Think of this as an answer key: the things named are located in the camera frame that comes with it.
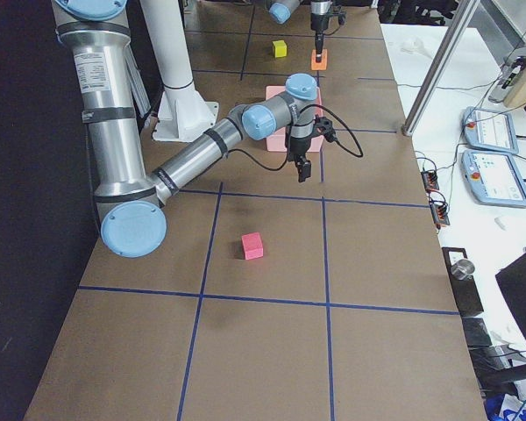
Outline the teach pendant tablet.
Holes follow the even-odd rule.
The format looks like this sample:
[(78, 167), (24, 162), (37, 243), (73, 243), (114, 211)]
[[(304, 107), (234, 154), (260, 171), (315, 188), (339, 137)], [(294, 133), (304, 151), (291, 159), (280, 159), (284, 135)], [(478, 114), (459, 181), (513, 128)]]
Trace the teach pendant tablet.
[(526, 208), (526, 184), (510, 153), (466, 149), (461, 168), (466, 185), (479, 203)]
[(473, 149), (517, 154), (514, 122), (508, 111), (467, 107), (462, 124), (466, 143)]

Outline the lower teach pendant tablet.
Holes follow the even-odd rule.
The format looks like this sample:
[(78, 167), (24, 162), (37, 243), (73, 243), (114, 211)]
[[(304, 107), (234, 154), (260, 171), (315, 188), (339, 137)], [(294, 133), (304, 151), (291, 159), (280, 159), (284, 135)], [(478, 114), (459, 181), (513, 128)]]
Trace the lower teach pendant tablet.
[(466, 149), (461, 168), (466, 185), (479, 203), (526, 208), (526, 184), (510, 153)]

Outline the upper teach pendant tablet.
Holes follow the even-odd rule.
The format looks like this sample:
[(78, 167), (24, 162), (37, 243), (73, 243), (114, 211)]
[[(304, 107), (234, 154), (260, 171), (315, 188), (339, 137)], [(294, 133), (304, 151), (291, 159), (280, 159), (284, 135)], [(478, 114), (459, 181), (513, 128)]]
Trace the upper teach pendant tablet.
[(473, 149), (517, 154), (514, 122), (508, 111), (467, 107), (462, 124), (466, 143)]

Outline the aluminium frame post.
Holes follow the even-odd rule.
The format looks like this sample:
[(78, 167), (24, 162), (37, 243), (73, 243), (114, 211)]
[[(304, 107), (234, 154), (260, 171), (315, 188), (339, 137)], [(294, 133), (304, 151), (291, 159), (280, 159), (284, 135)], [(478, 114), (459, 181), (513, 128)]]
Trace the aluminium frame post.
[(402, 134), (404, 136), (411, 137), (416, 130), (436, 90), (439, 80), (479, 4), (480, 0), (466, 0), (459, 3), (455, 17), (445, 32), (410, 112), (402, 125)]

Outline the yellow green foam cube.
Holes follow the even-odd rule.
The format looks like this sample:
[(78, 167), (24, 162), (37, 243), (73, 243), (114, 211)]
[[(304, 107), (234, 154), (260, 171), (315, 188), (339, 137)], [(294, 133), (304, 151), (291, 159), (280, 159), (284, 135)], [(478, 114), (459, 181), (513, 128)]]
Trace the yellow green foam cube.
[(288, 55), (288, 46), (283, 39), (272, 41), (274, 58), (284, 58)]

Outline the red foam cube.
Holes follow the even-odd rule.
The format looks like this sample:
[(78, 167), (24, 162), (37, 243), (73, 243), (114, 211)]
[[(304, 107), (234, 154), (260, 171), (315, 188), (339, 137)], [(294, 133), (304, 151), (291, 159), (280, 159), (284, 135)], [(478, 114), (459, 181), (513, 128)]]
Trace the red foam cube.
[(259, 232), (251, 232), (241, 236), (243, 252), (246, 260), (254, 260), (264, 255), (264, 246)]

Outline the crumpled white tissue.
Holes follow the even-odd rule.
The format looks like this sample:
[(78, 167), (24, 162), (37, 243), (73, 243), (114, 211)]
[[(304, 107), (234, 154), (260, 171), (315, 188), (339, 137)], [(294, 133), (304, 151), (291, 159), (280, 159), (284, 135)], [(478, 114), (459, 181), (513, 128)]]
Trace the crumpled white tissue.
[(430, 51), (425, 47), (423, 41), (419, 38), (406, 39), (401, 43), (401, 51), (406, 54), (418, 54), (429, 60), (433, 59)]

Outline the black box on desk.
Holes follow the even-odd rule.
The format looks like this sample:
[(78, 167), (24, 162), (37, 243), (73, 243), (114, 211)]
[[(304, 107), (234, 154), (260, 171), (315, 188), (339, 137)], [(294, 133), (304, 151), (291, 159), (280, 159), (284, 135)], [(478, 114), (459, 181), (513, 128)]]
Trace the black box on desk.
[(468, 275), (463, 279), (458, 279), (451, 273), (453, 264), (461, 259), (468, 258), (466, 250), (459, 247), (443, 246), (442, 253), (460, 316), (462, 318), (473, 318), (480, 315), (484, 309), (473, 276)]

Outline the orange black connector block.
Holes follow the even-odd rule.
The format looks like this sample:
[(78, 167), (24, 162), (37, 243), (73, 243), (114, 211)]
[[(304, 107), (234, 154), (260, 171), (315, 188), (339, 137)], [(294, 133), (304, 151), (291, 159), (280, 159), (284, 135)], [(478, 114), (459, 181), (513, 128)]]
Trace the orange black connector block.
[(438, 175), (436, 170), (424, 170), (421, 172), (421, 177), (426, 191), (439, 190)]
[(450, 225), (448, 217), (448, 203), (444, 200), (429, 200), (430, 212), (434, 225), (440, 229)]

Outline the white pedestal column with base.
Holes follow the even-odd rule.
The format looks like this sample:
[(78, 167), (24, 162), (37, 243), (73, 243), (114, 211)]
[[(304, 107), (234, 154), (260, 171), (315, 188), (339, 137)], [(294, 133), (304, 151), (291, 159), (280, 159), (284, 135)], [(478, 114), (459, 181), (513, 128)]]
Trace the white pedestal column with base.
[(164, 88), (153, 138), (191, 142), (216, 123), (219, 104), (205, 101), (196, 90), (179, 2), (140, 4)]

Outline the orange foam cube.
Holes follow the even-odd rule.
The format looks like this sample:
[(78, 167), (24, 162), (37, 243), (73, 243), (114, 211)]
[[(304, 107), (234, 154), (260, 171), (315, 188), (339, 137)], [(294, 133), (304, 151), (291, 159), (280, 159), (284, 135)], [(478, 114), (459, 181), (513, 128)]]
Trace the orange foam cube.
[(324, 49), (320, 54), (314, 49), (311, 53), (310, 68), (314, 71), (324, 71), (328, 66), (328, 50)]

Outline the small metal cup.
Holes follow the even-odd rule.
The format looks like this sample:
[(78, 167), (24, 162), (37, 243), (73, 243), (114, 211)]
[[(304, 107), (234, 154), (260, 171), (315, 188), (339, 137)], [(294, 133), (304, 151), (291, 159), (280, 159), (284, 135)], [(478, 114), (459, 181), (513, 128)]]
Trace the small metal cup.
[(462, 281), (473, 275), (475, 266), (468, 259), (459, 259), (451, 264), (450, 271), (453, 278)]

